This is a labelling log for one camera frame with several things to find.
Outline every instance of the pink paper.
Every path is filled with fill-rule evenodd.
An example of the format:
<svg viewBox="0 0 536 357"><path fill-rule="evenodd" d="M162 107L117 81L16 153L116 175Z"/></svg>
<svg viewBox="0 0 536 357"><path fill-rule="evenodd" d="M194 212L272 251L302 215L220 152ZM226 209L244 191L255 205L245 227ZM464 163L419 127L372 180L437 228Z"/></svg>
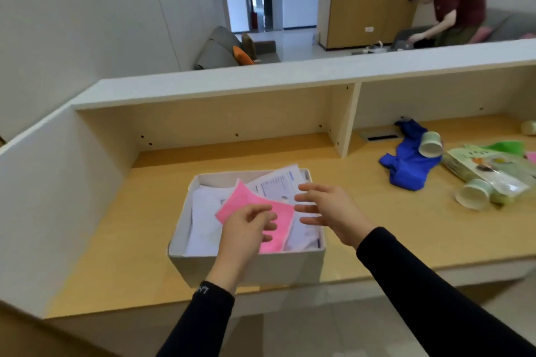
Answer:
<svg viewBox="0 0 536 357"><path fill-rule="evenodd" d="M529 161L532 161L533 163L536 163L536 151L527 152L526 155L527 155L527 159Z"/></svg>
<svg viewBox="0 0 536 357"><path fill-rule="evenodd" d="M277 219L274 222L277 224L277 230L266 232L272 236L272 241L262 243L260 251L265 252L281 252L285 245L288 235L291 232L292 219L294 218L294 207L287 203L271 201L262 198L251 192L248 187L240 180L236 185L231 196L224 202L224 205L216 213L216 218L221 224L224 224L227 218L235 211L243 208L246 205L253 203L272 205L272 212L277 214Z"/></svg>

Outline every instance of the forearm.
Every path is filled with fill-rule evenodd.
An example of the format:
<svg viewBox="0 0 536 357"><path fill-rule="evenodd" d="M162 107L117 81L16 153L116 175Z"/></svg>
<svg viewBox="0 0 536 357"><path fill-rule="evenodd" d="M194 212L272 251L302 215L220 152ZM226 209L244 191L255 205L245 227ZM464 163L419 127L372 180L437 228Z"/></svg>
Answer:
<svg viewBox="0 0 536 357"><path fill-rule="evenodd" d="M440 22L439 24L435 25L434 27L432 27L431 29L426 30L423 34L425 38L432 38L438 35L439 33L441 33L442 31L448 30L453 26L454 26L454 23L452 23L449 20L444 20Z"/></svg>
<svg viewBox="0 0 536 357"><path fill-rule="evenodd" d="M357 255L431 357L536 355L528 341L441 279L387 230L374 229Z"/></svg>
<svg viewBox="0 0 536 357"><path fill-rule="evenodd" d="M233 306L231 293L204 281L157 357L218 356Z"/></svg>

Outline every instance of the hand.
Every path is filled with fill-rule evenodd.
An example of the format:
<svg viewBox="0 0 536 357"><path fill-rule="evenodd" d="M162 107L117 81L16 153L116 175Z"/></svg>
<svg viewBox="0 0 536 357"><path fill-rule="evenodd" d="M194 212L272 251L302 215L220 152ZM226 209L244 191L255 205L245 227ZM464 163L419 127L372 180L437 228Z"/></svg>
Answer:
<svg viewBox="0 0 536 357"><path fill-rule="evenodd" d="M272 220L277 214L270 212L272 205L248 205L234 212L224 223L218 257L206 280L234 294L250 261L258 254L263 241L272 236L277 225Z"/></svg>
<svg viewBox="0 0 536 357"><path fill-rule="evenodd" d="M407 43L408 44L415 44L416 42L419 42L421 40L424 40L426 38L426 34L424 33L417 33L417 34L414 34L412 35L411 37L409 37L407 39Z"/></svg>
<svg viewBox="0 0 536 357"><path fill-rule="evenodd" d="M328 226L343 244L355 249L376 227L341 187L320 184L300 184L298 187L306 193L298 194L294 199L297 202L314 202L314 205L299 204L294 206L294 210L321 214L319 217L302 217L301 223Z"/></svg>

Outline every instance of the left hand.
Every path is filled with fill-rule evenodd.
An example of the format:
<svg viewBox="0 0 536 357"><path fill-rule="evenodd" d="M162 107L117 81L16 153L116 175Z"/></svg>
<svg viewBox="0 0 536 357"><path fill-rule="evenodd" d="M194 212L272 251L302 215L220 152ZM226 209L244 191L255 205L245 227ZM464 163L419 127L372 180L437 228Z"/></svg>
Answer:
<svg viewBox="0 0 536 357"><path fill-rule="evenodd" d="M417 34L414 34L412 35L411 37L409 37L407 39L407 43L408 44L415 44L416 42L419 42L421 40L424 40L426 38L426 34L424 33L417 33Z"/></svg>
<svg viewBox="0 0 536 357"><path fill-rule="evenodd" d="M277 214L270 212L272 205L252 204L234 212L224 223L218 257L206 280L234 294L246 267L258 254L264 241L272 236L263 231L273 231L272 222Z"/></svg>

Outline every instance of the person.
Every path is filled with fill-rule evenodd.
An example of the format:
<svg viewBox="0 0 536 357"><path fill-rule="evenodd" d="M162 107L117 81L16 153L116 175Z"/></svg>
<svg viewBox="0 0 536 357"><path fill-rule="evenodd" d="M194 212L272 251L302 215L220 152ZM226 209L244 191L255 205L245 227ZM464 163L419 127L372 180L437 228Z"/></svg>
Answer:
<svg viewBox="0 0 536 357"><path fill-rule="evenodd" d="M340 187L301 184L297 212L319 213L301 223L328 226L356 250L385 295L431 357L452 355L536 356L536 348L426 267L383 227L377 227ZM258 254L265 232L277 228L270 205L249 205L227 219L218 256L178 324L158 352L167 356L217 356L233 294Z"/></svg>
<svg viewBox="0 0 536 357"><path fill-rule="evenodd" d="M408 38L408 44L436 38L435 47L467 44L486 19L486 0L415 0L434 3L438 25Z"/></svg>

